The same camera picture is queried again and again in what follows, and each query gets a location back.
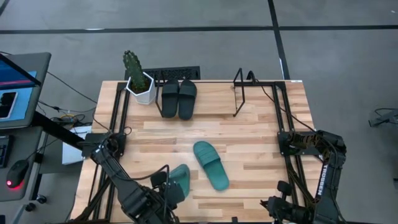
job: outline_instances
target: white paper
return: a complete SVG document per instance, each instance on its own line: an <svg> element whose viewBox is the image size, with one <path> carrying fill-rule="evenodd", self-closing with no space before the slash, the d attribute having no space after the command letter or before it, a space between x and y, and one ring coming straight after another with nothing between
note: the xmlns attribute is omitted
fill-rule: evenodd
<svg viewBox="0 0 398 224"><path fill-rule="evenodd" d="M91 133L91 126L75 127L70 130L72 133L77 134L82 139L86 139L86 135ZM62 164L68 165L82 161L81 150L63 142L62 143Z"/></svg>

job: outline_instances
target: plant pot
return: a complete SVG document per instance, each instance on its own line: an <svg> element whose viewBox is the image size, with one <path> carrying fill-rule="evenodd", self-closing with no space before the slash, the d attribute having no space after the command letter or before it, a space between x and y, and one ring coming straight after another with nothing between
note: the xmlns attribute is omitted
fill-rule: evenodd
<svg viewBox="0 0 398 224"><path fill-rule="evenodd" d="M143 72L143 74L150 80L150 85L149 89L145 92L135 94L131 89L131 77L129 77L129 81L127 82L126 89L130 91L131 94L134 95L136 98L137 103L142 104L142 105L149 105L151 104L156 96L156 89L155 89L155 81L152 77L150 77L148 74Z"/></svg>

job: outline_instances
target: computer mouse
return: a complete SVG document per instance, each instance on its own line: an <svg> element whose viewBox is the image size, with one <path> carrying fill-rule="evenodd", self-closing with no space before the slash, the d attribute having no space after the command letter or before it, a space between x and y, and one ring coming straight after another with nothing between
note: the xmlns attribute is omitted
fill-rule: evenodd
<svg viewBox="0 0 398 224"><path fill-rule="evenodd" d="M7 173L7 186L14 188L21 184L28 168L29 163L24 159L15 162Z"/></svg>

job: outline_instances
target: keyboard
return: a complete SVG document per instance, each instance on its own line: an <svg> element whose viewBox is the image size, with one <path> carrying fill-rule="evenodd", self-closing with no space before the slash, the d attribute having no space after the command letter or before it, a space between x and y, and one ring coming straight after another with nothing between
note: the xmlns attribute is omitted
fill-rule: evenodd
<svg viewBox="0 0 398 224"><path fill-rule="evenodd" d="M7 167L11 152L11 139L12 136L0 136L0 168Z"/></svg>

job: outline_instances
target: slipper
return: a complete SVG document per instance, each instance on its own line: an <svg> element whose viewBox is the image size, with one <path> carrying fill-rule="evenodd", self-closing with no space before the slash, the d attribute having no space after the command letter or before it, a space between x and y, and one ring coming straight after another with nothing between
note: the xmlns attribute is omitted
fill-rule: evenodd
<svg viewBox="0 0 398 224"><path fill-rule="evenodd" d="M182 120L189 120L193 115L193 107L197 97L197 87L190 80L181 83L178 95L178 116Z"/></svg>
<svg viewBox="0 0 398 224"><path fill-rule="evenodd" d="M228 176L216 149L208 142L198 141L193 145L193 153L205 170L213 188L216 190L227 189L229 187Z"/></svg>
<svg viewBox="0 0 398 224"><path fill-rule="evenodd" d="M178 92L180 84L178 80L168 80L162 89L162 115L165 118L173 118L177 113Z"/></svg>
<svg viewBox="0 0 398 224"><path fill-rule="evenodd" d="M186 164L181 164L171 171L170 180L180 184L185 198L188 197L190 190L190 171Z"/></svg>

